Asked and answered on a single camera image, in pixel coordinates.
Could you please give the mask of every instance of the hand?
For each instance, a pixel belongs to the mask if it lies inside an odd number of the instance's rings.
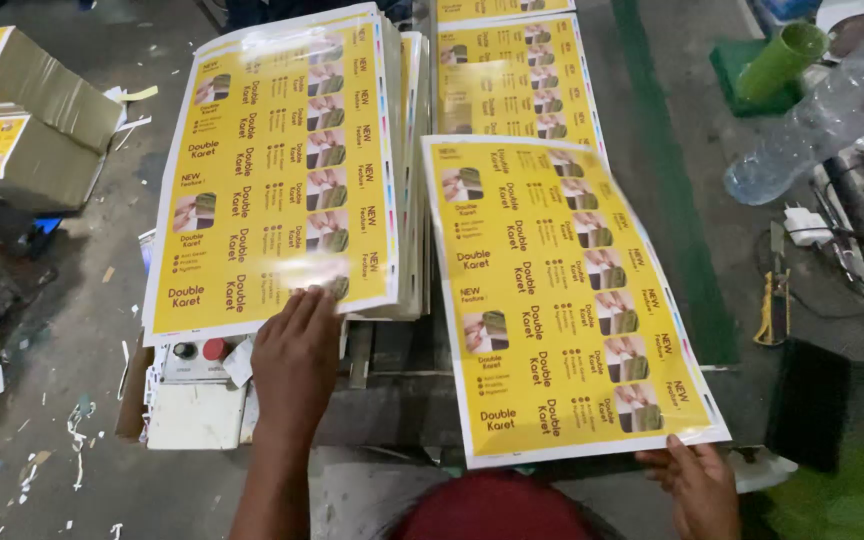
[[[637,451],[635,459],[650,468],[651,480],[675,501],[673,520],[682,540],[739,540],[736,475],[715,447],[687,447],[675,435],[668,449]]]
[[[251,356],[256,446],[307,454],[335,388],[341,326],[331,292],[313,285],[296,290],[258,330]]]

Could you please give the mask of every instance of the person's left hand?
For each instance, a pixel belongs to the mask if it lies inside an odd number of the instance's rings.
[[[308,451],[335,388],[342,317],[318,285],[297,289],[255,336],[255,444]]]

